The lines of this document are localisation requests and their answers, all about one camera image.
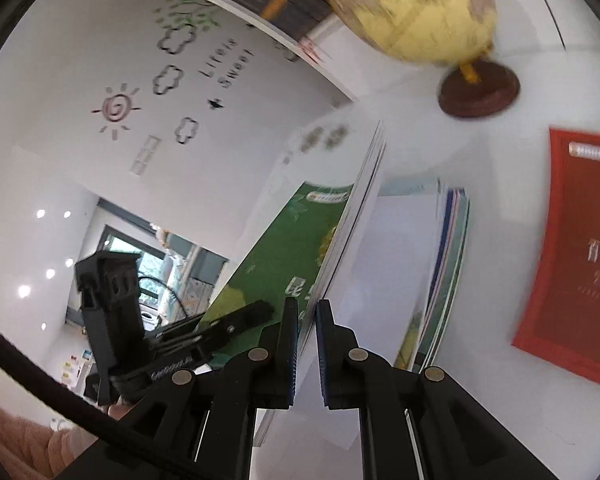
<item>round brown base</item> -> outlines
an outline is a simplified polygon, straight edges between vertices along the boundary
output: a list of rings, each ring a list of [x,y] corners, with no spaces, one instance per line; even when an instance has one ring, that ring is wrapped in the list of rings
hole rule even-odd
[[[480,82],[469,83],[460,69],[443,81],[438,103],[445,114],[460,119],[488,117],[509,107],[520,93],[515,72],[493,61],[479,59],[472,63]]]

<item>person's hand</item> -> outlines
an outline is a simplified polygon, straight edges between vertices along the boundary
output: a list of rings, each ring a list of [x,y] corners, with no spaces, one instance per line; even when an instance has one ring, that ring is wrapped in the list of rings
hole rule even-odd
[[[133,406],[125,406],[124,404],[112,404],[109,406],[109,416],[111,418],[115,418],[116,420],[120,420],[132,408]]]

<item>brown fabric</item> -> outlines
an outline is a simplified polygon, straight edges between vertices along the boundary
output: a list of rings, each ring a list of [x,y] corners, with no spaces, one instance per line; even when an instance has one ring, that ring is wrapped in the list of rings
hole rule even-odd
[[[13,480],[53,478],[74,460],[73,431],[53,431],[0,408],[0,462]]]

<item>metal screw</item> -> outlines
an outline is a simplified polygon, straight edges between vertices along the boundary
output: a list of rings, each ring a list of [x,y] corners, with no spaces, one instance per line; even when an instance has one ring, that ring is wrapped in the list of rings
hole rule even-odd
[[[445,371],[442,368],[438,368],[437,366],[432,366],[424,370],[424,376],[434,383],[439,383],[442,379],[445,378]]]
[[[189,384],[193,378],[193,375],[189,370],[178,370],[171,376],[171,381],[178,386],[182,386],[183,384]]]
[[[249,359],[252,361],[264,361],[267,357],[269,357],[269,352],[265,348],[252,348],[249,350]]]
[[[368,352],[362,348],[352,348],[349,350],[349,358],[352,361],[365,361],[367,357],[369,357]]]

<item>yellow globe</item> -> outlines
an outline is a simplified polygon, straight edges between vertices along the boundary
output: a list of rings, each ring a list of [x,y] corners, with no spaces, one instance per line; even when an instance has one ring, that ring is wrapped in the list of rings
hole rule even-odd
[[[479,57],[496,25],[494,0],[329,0],[357,36],[388,56],[458,65]]]

